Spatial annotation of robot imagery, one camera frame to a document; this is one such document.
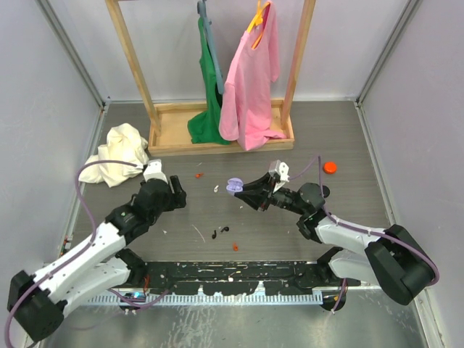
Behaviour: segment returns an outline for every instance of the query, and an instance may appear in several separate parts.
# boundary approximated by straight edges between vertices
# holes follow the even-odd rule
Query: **white and purple object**
[[[244,182],[239,178],[231,178],[227,180],[227,187],[225,188],[230,195],[244,190]]]

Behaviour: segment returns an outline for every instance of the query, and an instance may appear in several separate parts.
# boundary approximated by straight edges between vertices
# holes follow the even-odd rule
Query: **wooden rack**
[[[106,0],[106,3],[115,25],[117,36],[123,46],[130,70],[151,121],[148,144],[149,153],[152,156],[173,156],[182,154],[243,152],[244,150],[236,141],[232,141],[229,145],[191,143],[187,122],[195,115],[207,109],[206,102],[153,104],[124,21],[123,13],[119,6],[119,1],[127,0]],[[271,100],[273,111],[271,129],[284,133],[287,139],[271,139],[263,147],[255,151],[286,150],[293,149],[294,147],[295,137],[291,126],[290,109],[295,88],[297,87],[299,69],[305,52],[314,7],[315,0],[304,0],[285,99],[277,98]]]

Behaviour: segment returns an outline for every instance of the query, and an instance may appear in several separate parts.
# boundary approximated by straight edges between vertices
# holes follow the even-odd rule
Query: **white wall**
[[[464,342],[464,2],[427,0],[365,101],[403,224],[437,263],[449,347]]]
[[[0,47],[3,328],[11,277],[58,254],[99,107],[34,1],[0,1]]]
[[[303,0],[275,0],[283,96]],[[104,0],[51,0],[99,90],[113,100],[140,100]],[[256,0],[209,0],[224,75]],[[296,99],[343,99],[359,95],[406,0],[319,0],[302,63]],[[196,0],[120,3],[152,98],[204,99],[199,68]]]

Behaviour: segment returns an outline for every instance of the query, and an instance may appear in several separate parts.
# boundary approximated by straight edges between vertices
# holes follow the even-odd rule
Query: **gray floor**
[[[335,175],[324,177],[324,183],[331,189],[329,209],[356,223],[387,227],[384,204],[353,103],[295,102],[291,117],[296,143],[290,151],[162,158],[164,172],[181,179],[188,194],[187,208],[165,213],[130,248],[146,261],[317,259],[328,247],[301,236],[295,225],[297,215],[274,207],[267,212],[255,212],[225,193],[231,177],[252,181],[266,173],[270,162],[276,159],[285,161],[290,173],[296,174],[315,154],[321,154],[325,161],[334,161],[339,168]],[[148,138],[149,119],[142,104],[113,104],[100,143],[106,142],[111,127],[121,123],[130,123]],[[197,173],[204,176],[197,179]],[[288,187],[298,189],[304,182],[317,179],[314,167]],[[140,181],[139,176],[114,188],[105,183],[86,185],[85,198],[97,221],[127,202],[138,191]],[[220,188],[215,194],[216,185]],[[192,225],[201,231],[206,242]],[[212,240],[213,231],[226,225],[230,232]],[[90,232],[89,220],[81,211],[73,244]],[[238,252],[233,251],[233,242],[238,244]]]
[[[70,328],[96,324],[87,331]],[[345,307],[335,315],[319,306],[279,305],[154,307],[134,317],[121,315],[117,307],[82,306],[42,347],[427,346],[413,306],[400,306],[381,291],[354,289],[348,291]]]

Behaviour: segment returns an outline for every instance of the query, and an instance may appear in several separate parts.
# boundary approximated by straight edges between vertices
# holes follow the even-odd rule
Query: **wooden tray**
[[[286,129],[281,128],[281,113],[283,98],[272,99],[273,122],[270,129],[279,131],[287,136],[287,139],[269,140],[263,147],[254,151],[273,151],[293,149],[295,137],[291,126],[290,117],[287,120]],[[245,152],[239,143],[231,142],[229,145],[213,143],[193,144],[187,122],[207,109],[205,101],[176,104],[155,104],[154,108],[161,119],[162,132],[156,135],[156,126],[150,127],[148,150],[152,156],[176,156],[183,154],[222,154],[231,152]]]

